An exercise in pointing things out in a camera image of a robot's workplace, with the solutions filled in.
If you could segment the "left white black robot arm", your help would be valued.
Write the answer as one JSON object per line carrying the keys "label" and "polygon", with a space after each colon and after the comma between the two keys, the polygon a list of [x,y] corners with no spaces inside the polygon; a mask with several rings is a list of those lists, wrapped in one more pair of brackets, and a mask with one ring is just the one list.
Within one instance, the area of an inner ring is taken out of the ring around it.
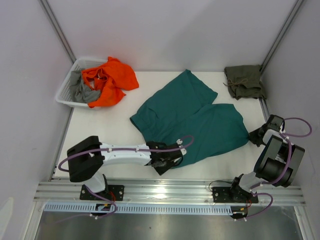
{"label": "left white black robot arm", "polygon": [[183,141],[167,145],[148,141],[144,144],[119,146],[102,143],[98,136],[90,136],[67,151],[67,158],[58,169],[67,172],[72,183],[82,183],[97,200],[108,196],[107,178],[99,170],[104,166],[133,164],[152,167],[162,176],[179,166],[187,154]]}

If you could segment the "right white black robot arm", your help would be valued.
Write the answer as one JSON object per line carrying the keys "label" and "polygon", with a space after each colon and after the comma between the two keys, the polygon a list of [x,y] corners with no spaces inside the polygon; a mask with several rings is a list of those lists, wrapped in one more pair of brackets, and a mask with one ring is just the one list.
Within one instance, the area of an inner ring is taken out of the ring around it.
{"label": "right white black robot arm", "polygon": [[252,172],[234,178],[228,189],[232,201],[250,200],[256,194],[255,189],[263,185],[286,188],[293,182],[306,150],[289,140],[285,119],[274,114],[249,133],[249,141],[258,147],[263,145],[264,149]]}

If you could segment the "teal green shorts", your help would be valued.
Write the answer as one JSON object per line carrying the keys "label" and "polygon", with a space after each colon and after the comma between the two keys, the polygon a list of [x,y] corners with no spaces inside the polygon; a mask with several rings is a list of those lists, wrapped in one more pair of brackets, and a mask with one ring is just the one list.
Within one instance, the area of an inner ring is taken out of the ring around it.
{"label": "teal green shorts", "polygon": [[236,150],[249,141],[233,104],[214,101],[218,93],[185,70],[147,99],[130,117],[146,142],[173,144],[191,135],[194,142],[180,167]]}

